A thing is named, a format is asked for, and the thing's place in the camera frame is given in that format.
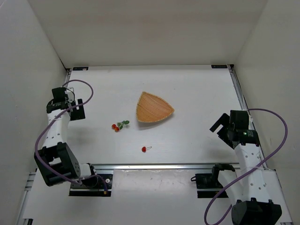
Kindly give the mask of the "red cherries with green leaves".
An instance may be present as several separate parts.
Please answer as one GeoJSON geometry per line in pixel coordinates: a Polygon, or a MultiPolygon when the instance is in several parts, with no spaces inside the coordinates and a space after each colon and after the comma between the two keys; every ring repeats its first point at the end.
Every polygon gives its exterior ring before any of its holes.
{"type": "Polygon", "coordinates": [[[116,124],[112,124],[111,128],[115,131],[115,132],[119,132],[120,130],[122,130],[123,128],[127,127],[130,124],[130,121],[128,120],[123,120],[122,122],[118,122],[116,124]]]}

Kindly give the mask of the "single red cherry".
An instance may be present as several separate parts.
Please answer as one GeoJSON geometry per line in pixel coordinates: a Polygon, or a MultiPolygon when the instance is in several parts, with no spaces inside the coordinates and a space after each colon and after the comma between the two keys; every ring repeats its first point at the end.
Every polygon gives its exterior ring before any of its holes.
{"type": "Polygon", "coordinates": [[[142,152],[146,152],[147,150],[149,150],[149,149],[151,149],[152,147],[151,146],[149,146],[149,147],[142,147],[142,152]]]}

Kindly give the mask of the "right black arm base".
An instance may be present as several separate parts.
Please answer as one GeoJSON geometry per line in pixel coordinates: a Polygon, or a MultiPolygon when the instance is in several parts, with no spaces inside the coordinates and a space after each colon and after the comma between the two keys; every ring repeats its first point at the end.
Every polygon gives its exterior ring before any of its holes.
{"type": "Polygon", "coordinates": [[[218,181],[213,180],[212,173],[197,173],[190,181],[196,183],[198,199],[213,198],[223,188],[218,181]]]}

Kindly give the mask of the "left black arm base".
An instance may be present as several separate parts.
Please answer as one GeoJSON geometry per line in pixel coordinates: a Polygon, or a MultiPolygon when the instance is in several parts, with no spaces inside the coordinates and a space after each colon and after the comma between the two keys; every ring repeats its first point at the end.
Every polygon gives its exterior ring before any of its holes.
{"type": "Polygon", "coordinates": [[[113,171],[97,171],[107,186],[105,190],[104,182],[98,178],[93,177],[86,181],[82,181],[82,185],[71,184],[69,189],[69,196],[73,197],[111,197],[113,186],[113,171]]]}

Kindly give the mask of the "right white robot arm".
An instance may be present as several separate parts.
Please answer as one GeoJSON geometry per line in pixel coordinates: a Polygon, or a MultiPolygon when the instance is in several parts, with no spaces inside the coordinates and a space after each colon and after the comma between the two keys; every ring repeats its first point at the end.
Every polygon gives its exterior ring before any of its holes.
{"type": "Polygon", "coordinates": [[[231,165],[216,164],[213,174],[222,189],[212,198],[214,202],[222,193],[231,201],[227,213],[234,225],[274,225],[282,215],[279,204],[275,204],[264,180],[264,160],[260,158],[260,140],[255,130],[249,129],[247,111],[231,110],[224,113],[210,128],[217,128],[218,137],[231,147],[240,164],[240,176],[231,165]]]}

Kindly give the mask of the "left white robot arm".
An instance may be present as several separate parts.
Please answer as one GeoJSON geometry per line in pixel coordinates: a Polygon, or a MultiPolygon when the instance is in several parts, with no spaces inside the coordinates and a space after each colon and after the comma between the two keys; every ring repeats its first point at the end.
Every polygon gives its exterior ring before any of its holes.
{"type": "Polygon", "coordinates": [[[46,106],[48,128],[45,141],[40,149],[35,151],[34,159],[47,186],[65,182],[65,179],[53,173],[53,170],[75,182],[88,179],[95,175],[94,167],[80,164],[67,144],[68,124],[70,121],[85,119],[82,99],[76,99],[74,88],[58,87],[52,89],[53,99],[46,106]],[[77,106],[59,116],[71,106],[77,106]]]}

